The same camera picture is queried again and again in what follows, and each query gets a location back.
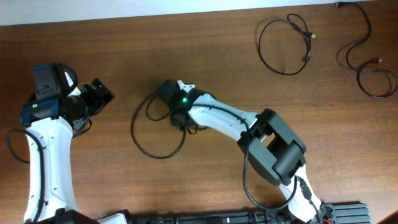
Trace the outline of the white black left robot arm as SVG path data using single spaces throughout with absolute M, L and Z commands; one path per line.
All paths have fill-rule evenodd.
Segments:
M 37 89 L 21 112 L 30 154 L 24 221 L 38 223 L 59 209 L 78 210 L 70 162 L 72 139 L 87 132 L 86 125 L 114 94 L 98 78 L 78 87 L 76 71 L 62 63 L 39 65 L 32 73 Z

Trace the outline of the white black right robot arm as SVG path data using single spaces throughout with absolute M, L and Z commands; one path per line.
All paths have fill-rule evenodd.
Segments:
M 307 149 L 275 111 L 239 110 L 181 80 L 166 80 L 159 96 L 170 108 L 172 125 L 211 128 L 230 137 L 244 153 L 243 169 L 252 166 L 286 198 L 282 205 L 267 208 L 248 195 L 253 204 L 270 212 L 286 208 L 303 223 L 322 223 L 322 202 L 314 195 L 306 173 Z

